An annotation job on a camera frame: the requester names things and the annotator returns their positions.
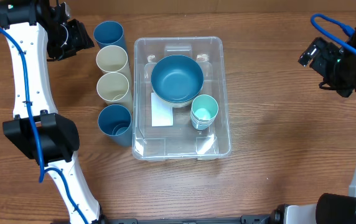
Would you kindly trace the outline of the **dark blue bowl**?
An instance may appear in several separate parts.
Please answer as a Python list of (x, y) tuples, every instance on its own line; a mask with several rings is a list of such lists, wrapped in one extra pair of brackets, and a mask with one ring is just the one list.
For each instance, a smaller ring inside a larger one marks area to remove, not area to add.
[(151, 73), (154, 93), (169, 103), (186, 103), (195, 98), (204, 85), (200, 65), (185, 55), (170, 55), (161, 59)]

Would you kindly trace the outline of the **mint green small cup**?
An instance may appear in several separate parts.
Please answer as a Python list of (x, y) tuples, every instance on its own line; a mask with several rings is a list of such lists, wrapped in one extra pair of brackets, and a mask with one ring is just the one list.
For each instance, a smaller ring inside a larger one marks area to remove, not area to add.
[(210, 95), (197, 96), (191, 106), (191, 113), (201, 121), (211, 121), (218, 115), (219, 106), (216, 99)]

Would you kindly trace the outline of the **light blue small cup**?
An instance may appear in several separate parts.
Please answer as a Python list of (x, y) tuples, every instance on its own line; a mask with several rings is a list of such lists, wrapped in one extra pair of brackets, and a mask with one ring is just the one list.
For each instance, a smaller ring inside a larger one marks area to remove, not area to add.
[(196, 130), (202, 131), (210, 127), (210, 124), (199, 124), (199, 123), (192, 123), (193, 127)]

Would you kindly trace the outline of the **pink small cup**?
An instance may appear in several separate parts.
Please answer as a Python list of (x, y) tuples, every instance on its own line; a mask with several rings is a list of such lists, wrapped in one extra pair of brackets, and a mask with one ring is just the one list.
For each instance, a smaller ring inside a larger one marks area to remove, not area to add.
[(196, 117), (196, 115), (194, 115), (193, 113), (190, 114), (190, 117), (191, 117), (191, 120), (195, 123), (195, 124), (198, 124), (198, 125), (211, 125), (214, 120), (215, 120), (215, 117), (213, 117), (212, 119), (200, 119), (198, 117)]

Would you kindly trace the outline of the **grey small cup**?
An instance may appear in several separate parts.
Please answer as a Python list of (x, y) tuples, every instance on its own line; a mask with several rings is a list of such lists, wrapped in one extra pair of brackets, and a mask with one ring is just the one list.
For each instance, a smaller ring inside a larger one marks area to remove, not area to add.
[(198, 130), (207, 129), (214, 121), (214, 119), (202, 120), (195, 117), (191, 118), (193, 127)]

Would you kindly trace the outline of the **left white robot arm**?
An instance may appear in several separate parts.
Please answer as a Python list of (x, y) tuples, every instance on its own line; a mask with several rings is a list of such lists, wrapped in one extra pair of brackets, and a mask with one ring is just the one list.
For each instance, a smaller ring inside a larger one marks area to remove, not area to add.
[(78, 161), (78, 129), (57, 110), (47, 66), (94, 46), (85, 26), (65, 2), (0, 1), (0, 34), (9, 45), (15, 89), (13, 118), (2, 124), (5, 137), (36, 161), (39, 180), (52, 178), (70, 223), (106, 223)]

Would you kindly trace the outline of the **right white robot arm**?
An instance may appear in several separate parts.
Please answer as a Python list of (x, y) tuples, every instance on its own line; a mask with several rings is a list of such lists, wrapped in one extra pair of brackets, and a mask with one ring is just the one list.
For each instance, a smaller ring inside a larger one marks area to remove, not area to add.
[[(319, 87), (348, 97), (356, 92), (356, 39), (350, 48), (338, 48), (318, 37), (300, 56), (323, 77)], [(322, 194), (310, 205), (280, 205), (265, 223), (356, 223), (356, 167), (348, 195)]]

